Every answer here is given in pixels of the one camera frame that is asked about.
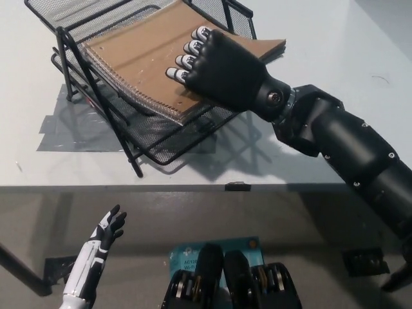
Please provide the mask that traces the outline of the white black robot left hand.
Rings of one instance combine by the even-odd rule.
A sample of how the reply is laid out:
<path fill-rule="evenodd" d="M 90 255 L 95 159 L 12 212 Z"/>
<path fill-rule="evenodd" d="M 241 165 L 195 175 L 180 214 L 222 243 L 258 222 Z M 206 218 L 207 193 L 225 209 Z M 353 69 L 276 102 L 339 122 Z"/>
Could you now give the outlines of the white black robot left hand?
<path fill-rule="evenodd" d="M 64 294 L 90 301 L 103 273 L 109 250 L 124 231 L 127 214 L 116 205 L 101 219 L 85 242 L 67 280 Z"/>

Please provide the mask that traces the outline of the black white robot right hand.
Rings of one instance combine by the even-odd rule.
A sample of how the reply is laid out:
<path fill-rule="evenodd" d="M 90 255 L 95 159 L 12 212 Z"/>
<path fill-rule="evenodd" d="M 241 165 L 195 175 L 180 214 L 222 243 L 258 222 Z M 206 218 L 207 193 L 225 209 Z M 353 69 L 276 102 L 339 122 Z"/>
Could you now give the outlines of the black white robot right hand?
<path fill-rule="evenodd" d="M 201 26 L 165 74 L 189 91 L 236 113 L 251 111 L 267 122 L 285 116 L 292 93 L 255 55 L 219 30 Z"/>

